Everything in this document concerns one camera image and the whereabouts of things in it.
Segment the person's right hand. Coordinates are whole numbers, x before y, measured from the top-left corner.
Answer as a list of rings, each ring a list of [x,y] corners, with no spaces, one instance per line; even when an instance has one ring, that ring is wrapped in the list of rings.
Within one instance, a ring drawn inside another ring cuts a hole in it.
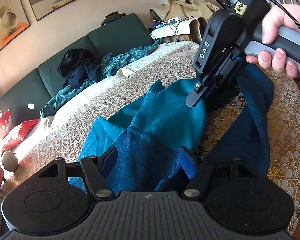
[[[300,5],[285,4],[284,7],[300,23]],[[271,44],[277,37],[279,27],[283,25],[298,31],[297,25],[283,10],[277,6],[272,7],[262,21],[262,43]],[[272,68],[279,74],[286,72],[292,78],[298,76],[296,64],[287,59],[286,52],[281,48],[277,48],[273,56],[265,50],[261,51],[257,57],[247,55],[246,61],[259,64],[264,69]]]

